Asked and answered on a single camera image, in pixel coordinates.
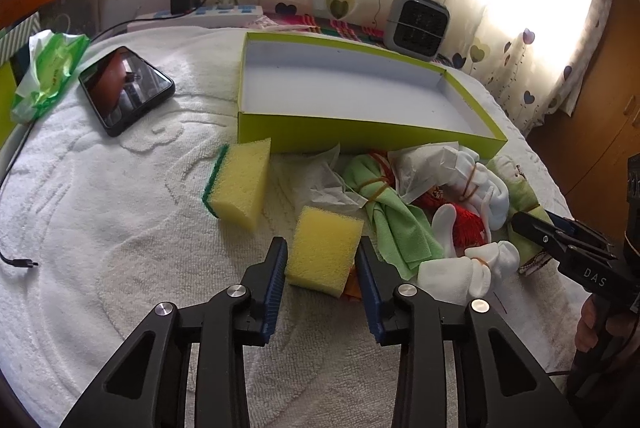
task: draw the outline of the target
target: rolled green towel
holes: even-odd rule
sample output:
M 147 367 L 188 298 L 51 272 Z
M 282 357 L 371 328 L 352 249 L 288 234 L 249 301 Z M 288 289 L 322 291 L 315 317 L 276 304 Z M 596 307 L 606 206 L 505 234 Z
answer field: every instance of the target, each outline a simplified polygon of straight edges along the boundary
M 342 178 L 369 200 L 365 209 L 378 238 L 380 255 L 396 266 L 401 278 L 414 277 L 421 262 L 442 258 L 442 246 L 433 237 L 424 212 L 402 202 L 372 155 L 354 157 Z
M 507 234 L 509 242 L 518 248 L 520 266 L 527 264 L 542 248 L 529 239 L 517 234 L 511 228 L 511 218 L 515 212 L 529 212 L 546 223 L 551 224 L 551 218 L 538 202 L 536 193 L 527 182 L 527 178 L 520 171 L 518 165 L 506 155 L 497 155 L 486 167 L 502 179 L 509 190 L 509 213 L 507 215 Z

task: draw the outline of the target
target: silver bolt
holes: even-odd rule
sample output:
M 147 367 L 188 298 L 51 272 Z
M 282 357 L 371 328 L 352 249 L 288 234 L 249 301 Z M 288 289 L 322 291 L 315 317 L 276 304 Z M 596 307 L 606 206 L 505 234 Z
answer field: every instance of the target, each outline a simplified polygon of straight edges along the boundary
M 154 309 L 158 316 L 167 316 L 174 311 L 174 306 L 169 302 L 160 302 Z
M 227 288 L 226 293 L 233 298 L 237 298 L 246 293 L 246 287 L 241 283 L 235 283 Z
M 473 300 L 473 302 L 471 302 L 471 309 L 477 313 L 486 313 L 489 310 L 489 304 L 484 300 Z
M 402 296 L 413 296 L 418 293 L 418 290 L 415 288 L 415 285 L 411 285 L 410 283 L 401 283 L 398 286 L 398 293 Z

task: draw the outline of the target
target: cabinet handle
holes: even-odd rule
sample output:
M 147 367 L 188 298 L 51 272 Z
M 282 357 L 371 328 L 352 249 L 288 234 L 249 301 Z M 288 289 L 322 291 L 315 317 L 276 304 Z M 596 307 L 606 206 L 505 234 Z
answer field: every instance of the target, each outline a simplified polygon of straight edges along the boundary
M 626 104 L 625 110 L 622 111 L 623 115 L 628 116 L 629 114 L 631 114 L 631 111 L 633 111 L 636 108 L 636 95 L 632 95 L 629 98 L 629 103 Z

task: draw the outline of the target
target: yellow sponge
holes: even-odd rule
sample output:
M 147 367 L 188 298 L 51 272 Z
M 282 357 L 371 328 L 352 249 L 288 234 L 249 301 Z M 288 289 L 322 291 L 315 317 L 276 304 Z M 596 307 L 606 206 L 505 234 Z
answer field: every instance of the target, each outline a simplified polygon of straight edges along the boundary
M 271 139 L 225 145 L 202 202 L 215 217 L 254 231 L 262 211 Z
M 340 297 L 363 224 L 361 219 L 305 206 L 289 251 L 289 283 Z

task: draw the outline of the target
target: gray fan heater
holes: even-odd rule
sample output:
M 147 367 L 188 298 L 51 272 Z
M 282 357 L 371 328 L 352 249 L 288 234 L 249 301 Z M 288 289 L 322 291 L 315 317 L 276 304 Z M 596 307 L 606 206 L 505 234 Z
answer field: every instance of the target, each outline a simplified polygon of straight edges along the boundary
M 383 40 L 392 51 L 429 62 L 448 23 L 448 9 L 434 0 L 393 0 Z

